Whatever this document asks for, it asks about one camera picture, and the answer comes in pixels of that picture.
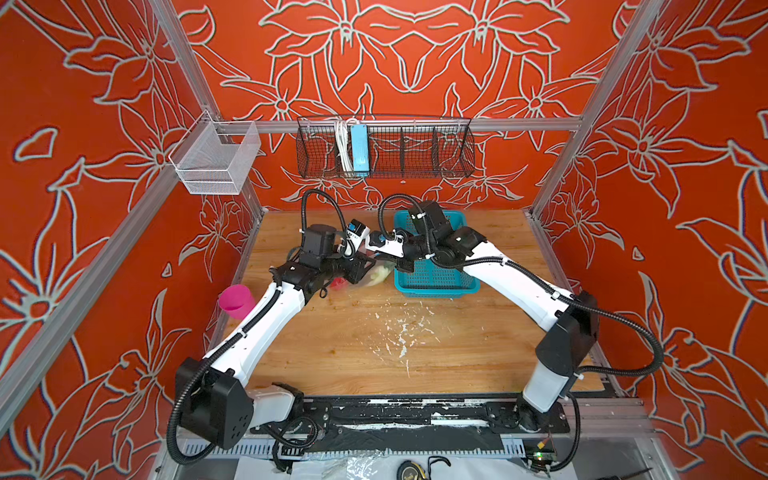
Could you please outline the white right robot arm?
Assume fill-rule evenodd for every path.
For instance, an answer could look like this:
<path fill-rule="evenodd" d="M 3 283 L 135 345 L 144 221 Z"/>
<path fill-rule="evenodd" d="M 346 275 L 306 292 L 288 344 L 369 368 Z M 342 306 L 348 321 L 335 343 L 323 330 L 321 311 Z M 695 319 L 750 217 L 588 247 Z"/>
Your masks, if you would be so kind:
<path fill-rule="evenodd" d="M 535 350 L 536 366 L 516 401 L 518 422 L 524 430 L 541 429 L 557 400 L 566 397 L 585 373 L 644 377 L 662 366 L 664 350 L 650 330 L 598 308 L 586 292 L 575 295 L 544 280 L 477 230 L 453 227 L 439 204 L 413 201 L 407 215 L 412 230 L 349 226 L 348 236 L 356 247 L 395 262 L 401 271 L 410 270 L 417 261 L 461 271 L 517 305 L 543 331 Z M 627 326 L 644 338 L 652 351 L 649 364 L 635 369 L 585 364 L 597 342 L 601 318 Z"/>

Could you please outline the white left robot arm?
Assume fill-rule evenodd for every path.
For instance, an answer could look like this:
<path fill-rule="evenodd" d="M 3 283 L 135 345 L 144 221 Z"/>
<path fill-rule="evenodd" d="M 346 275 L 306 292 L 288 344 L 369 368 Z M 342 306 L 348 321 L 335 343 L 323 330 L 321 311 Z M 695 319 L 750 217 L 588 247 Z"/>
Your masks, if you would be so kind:
<path fill-rule="evenodd" d="M 283 265 L 272 268 L 263 297 L 213 350 L 187 358 L 175 374 L 175 399 L 166 448 L 179 465 L 190 465 L 215 448 L 230 449 L 252 428 L 273 427 L 297 413 L 297 390 L 282 384 L 248 392 L 249 379 L 268 347 L 312 297 L 337 278 L 359 282 L 374 261 L 361 247 L 370 229 L 358 220 L 344 232 L 313 224 Z"/>

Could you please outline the clear zip top bag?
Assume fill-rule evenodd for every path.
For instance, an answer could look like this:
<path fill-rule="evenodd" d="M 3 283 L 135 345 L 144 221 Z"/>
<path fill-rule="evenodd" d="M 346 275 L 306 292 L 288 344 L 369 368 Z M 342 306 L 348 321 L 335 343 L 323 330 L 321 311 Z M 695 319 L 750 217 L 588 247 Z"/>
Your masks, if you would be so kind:
<path fill-rule="evenodd" d="M 393 266 L 393 267 L 394 267 L 394 270 L 395 270 L 395 263 L 394 263 L 393 261 L 389 261 L 389 260 L 382 260 L 382 259 L 377 259 L 377 260 L 375 260 L 375 261 L 374 261 L 374 263 L 373 263 L 373 264 L 372 264 L 370 267 L 366 268 L 366 270 L 365 270 L 365 273 L 363 274 L 363 276 L 361 277 L 361 279 L 360 279 L 360 280 L 359 280 L 357 283 L 350 283 L 350 282 L 347 280 L 347 281 L 348 281 L 348 283 L 349 283 L 349 285 L 348 285 L 346 288 L 344 288 L 344 289 L 339 289 L 339 290 L 336 290 L 336 289 L 331 289 L 331 288 L 329 287 L 329 289 L 330 289 L 331 291 L 343 291 L 343 290 L 346 290 L 346 289 L 349 289 L 349 288 L 352 288 L 352 289 L 356 289 L 356 288 L 367 288 L 367 287 L 374 287 L 374 286 L 370 286 L 370 285 L 369 285 L 368 275 L 369 275 L 369 271 L 370 271 L 370 270 L 371 270 L 373 267 L 375 267 L 375 266 L 378 266 L 378 265 L 391 265 L 391 266 Z"/>

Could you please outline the dark red apple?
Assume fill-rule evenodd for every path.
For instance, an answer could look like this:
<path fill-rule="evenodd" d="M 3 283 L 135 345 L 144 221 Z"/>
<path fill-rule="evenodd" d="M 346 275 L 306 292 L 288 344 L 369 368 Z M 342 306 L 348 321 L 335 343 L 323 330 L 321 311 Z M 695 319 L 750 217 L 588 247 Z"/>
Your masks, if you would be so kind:
<path fill-rule="evenodd" d="M 331 289 L 344 289 L 349 285 L 348 281 L 344 278 L 336 278 L 332 281 L 330 288 Z"/>

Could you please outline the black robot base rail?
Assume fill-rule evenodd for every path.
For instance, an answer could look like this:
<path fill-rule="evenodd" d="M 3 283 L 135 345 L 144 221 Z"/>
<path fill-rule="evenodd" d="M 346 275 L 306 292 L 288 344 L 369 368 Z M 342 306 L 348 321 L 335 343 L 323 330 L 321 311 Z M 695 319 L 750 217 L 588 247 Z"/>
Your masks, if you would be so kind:
<path fill-rule="evenodd" d="M 319 426 L 305 448 L 281 447 L 285 458 L 340 457 L 352 454 L 438 454 L 523 457 L 540 440 L 547 448 L 567 439 L 572 422 L 561 404 L 523 428 L 518 395 L 424 394 L 309 396 L 304 412 Z"/>

